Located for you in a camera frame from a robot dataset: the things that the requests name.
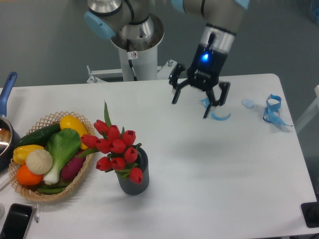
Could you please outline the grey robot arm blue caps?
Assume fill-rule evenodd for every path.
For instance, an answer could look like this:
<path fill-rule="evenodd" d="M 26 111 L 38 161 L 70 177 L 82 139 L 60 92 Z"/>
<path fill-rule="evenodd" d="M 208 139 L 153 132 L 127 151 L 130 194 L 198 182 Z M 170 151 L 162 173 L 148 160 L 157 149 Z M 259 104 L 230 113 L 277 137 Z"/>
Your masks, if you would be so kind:
<path fill-rule="evenodd" d="M 90 0 L 84 19 L 100 38 L 111 40 L 120 55 L 125 81 L 154 80 L 158 76 L 158 45 L 164 36 L 163 23 L 152 13 L 148 0 Z M 191 65 L 177 63 L 170 69 L 169 83 L 175 104 L 181 90 L 195 87 L 206 93 L 205 116 L 212 107 L 225 103 L 230 83 L 219 75 L 246 13 L 247 0 L 173 0 L 163 16 L 173 21 L 173 30 L 192 27 L 190 20 L 204 23 Z"/>

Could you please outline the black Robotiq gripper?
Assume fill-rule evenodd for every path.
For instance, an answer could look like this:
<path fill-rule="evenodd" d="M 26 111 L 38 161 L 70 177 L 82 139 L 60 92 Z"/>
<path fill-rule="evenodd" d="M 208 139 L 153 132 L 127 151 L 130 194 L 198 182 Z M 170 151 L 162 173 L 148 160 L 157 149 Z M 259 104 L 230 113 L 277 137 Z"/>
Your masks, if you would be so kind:
<path fill-rule="evenodd" d="M 170 73 L 169 84 L 175 90 L 171 103 L 176 104 L 181 89 L 190 84 L 202 91 L 206 91 L 208 103 L 206 104 L 204 119 L 208 117 L 211 107 L 224 105 L 230 89 L 230 82 L 219 83 L 221 94 L 218 100 L 215 98 L 213 87 L 218 84 L 219 75 L 226 58 L 227 54 L 212 49 L 206 50 L 203 45 L 198 45 L 192 64 L 187 70 L 187 78 L 178 83 L 180 74 L 185 71 L 184 65 L 180 63 L 177 63 Z"/>

